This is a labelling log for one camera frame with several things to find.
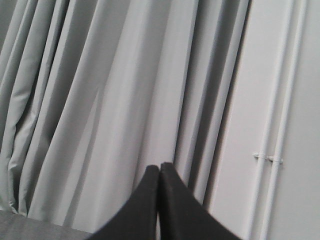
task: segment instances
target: gray carpet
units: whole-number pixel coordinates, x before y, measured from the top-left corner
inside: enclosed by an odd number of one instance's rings
[[[90,235],[0,210],[0,240],[84,240]]]

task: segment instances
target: floor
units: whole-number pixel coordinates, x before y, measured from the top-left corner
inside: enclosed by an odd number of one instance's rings
[[[90,235],[0,210],[0,240],[84,240]]]

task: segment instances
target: gray curtain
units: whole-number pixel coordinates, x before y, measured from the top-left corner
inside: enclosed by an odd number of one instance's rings
[[[248,0],[0,0],[0,210],[93,232],[149,164],[202,203]]]

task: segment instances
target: white wall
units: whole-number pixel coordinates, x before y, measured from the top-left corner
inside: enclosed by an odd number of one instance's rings
[[[253,0],[226,119],[209,211],[242,239],[247,226],[267,106],[291,0]],[[267,155],[275,136],[302,0],[294,1],[283,83]],[[320,1],[309,0],[268,239],[320,239]],[[253,238],[258,239],[271,162],[266,161]]]

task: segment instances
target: curtain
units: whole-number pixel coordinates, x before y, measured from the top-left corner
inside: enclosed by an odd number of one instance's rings
[[[247,0],[0,0],[0,210],[93,232],[149,164],[203,202]]]

